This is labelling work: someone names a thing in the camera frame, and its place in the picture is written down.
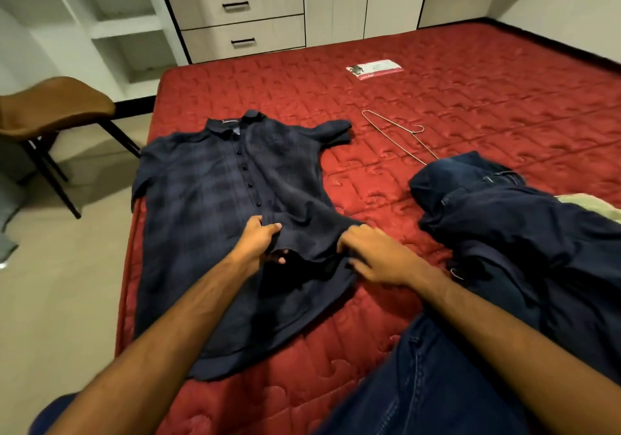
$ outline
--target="shirt placket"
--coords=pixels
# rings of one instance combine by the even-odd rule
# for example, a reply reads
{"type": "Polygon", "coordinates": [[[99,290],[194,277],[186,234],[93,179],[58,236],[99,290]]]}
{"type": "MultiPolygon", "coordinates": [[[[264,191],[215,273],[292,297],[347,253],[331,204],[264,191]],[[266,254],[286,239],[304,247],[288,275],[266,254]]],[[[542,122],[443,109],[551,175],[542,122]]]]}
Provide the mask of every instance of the shirt placket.
{"type": "Polygon", "coordinates": [[[261,209],[261,198],[259,196],[258,188],[253,182],[250,169],[248,168],[248,163],[250,161],[242,145],[242,135],[243,134],[237,134],[237,133],[233,134],[233,149],[235,149],[235,157],[237,158],[237,165],[239,167],[240,172],[242,172],[242,178],[244,179],[244,184],[245,184],[246,189],[248,190],[248,195],[250,196],[250,200],[254,203],[255,207],[258,210],[260,210],[261,209]]]}

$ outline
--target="chair leg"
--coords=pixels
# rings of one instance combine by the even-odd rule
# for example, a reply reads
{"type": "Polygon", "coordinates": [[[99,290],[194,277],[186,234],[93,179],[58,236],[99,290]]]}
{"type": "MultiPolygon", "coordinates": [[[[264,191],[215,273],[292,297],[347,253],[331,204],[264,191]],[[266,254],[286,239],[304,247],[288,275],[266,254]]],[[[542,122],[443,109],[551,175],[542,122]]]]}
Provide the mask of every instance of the chair leg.
{"type": "Polygon", "coordinates": [[[110,136],[119,141],[121,146],[128,149],[128,151],[136,157],[140,158],[140,148],[129,138],[127,134],[121,131],[117,125],[109,119],[106,119],[105,121],[98,121],[98,123],[107,131],[108,134],[110,134],[110,136]]]}
{"type": "Polygon", "coordinates": [[[43,157],[47,161],[47,163],[50,164],[54,170],[56,170],[58,175],[60,175],[60,178],[65,181],[69,181],[69,179],[65,175],[65,172],[60,170],[58,164],[54,162],[54,159],[51,157],[50,153],[47,152],[47,149],[41,145],[41,142],[37,138],[31,139],[30,141],[35,145],[35,150],[37,151],[39,156],[43,157]]]}
{"type": "Polygon", "coordinates": [[[47,168],[47,165],[39,156],[39,152],[37,152],[37,149],[32,147],[32,144],[30,144],[29,141],[23,141],[20,144],[26,151],[26,154],[28,154],[28,157],[30,157],[30,159],[36,165],[37,170],[41,172],[41,175],[45,177],[45,180],[47,180],[51,188],[56,191],[56,194],[60,197],[61,200],[63,200],[63,203],[66,204],[67,208],[69,208],[69,211],[73,213],[76,219],[80,219],[82,215],[73,205],[73,203],[69,199],[69,196],[67,196],[65,190],[63,190],[63,187],[60,186],[60,183],[58,183],[58,180],[54,177],[54,174],[52,174],[52,172],[50,172],[50,170],[47,168]]]}

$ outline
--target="quilted pattern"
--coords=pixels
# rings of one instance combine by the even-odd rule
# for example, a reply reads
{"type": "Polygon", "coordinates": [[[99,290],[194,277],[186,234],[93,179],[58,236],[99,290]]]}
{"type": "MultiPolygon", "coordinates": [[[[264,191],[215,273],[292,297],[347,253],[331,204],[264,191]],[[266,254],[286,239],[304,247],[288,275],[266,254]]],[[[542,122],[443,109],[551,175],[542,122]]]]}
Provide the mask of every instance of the quilted pattern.
{"type": "MultiPolygon", "coordinates": [[[[621,206],[621,78],[486,24],[173,69],[160,83],[149,139],[198,131],[208,116],[240,116],[249,108],[305,126],[350,119],[352,144],[321,158],[328,194],[339,211],[382,227],[434,264],[448,251],[418,229],[422,212],[408,191],[422,165],[375,131],[363,109],[424,125],[419,136],[440,157],[477,149],[536,188],[583,191],[621,206]],[[405,70],[363,82],[345,70],[379,59],[405,70]]],[[[407,133],[384,125],[432,160],[407,133]]],[[[144,201],[137,206],[117,353],[134,327],[146,213],[144,201]]],[[[186,382],[158,433],[308,434],[384,359],[419,311],[413,293],[359,285],[272,358],[221,382],[186,382]]]]}

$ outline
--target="forearm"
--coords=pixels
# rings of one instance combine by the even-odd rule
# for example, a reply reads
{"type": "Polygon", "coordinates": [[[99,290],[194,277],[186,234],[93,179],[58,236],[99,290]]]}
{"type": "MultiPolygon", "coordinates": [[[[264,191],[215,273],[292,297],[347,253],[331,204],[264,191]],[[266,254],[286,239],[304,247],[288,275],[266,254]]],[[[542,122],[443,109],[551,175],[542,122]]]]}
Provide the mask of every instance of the forearm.
{"type": "Polygon", "coordinates": [[[441,272],[430,274],[425,286],[417,286],[422,298],[468,339],[549,430],[621,433],[619,386],[441,272]]]}
{"type": "Polygon", "coordinates": [[[150,434],[246,278],[225,258],[67,408],[49,434],[150,434]]]}

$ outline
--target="drawer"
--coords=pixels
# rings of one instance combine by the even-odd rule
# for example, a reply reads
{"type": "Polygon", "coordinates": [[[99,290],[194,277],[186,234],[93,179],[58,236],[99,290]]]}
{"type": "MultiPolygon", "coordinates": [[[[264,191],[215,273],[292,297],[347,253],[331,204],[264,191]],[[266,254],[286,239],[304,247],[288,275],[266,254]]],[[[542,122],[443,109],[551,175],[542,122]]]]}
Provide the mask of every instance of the drawer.
{"type": "Polygon", "coordinates": [[[304,12],[304,0],[169,0],[180,29],[240,23],[304,12]]]}
{"type": "Polygon", "coordinates": [[[304,46],[304,16],[182,31],[192,62],[304,46]]]}

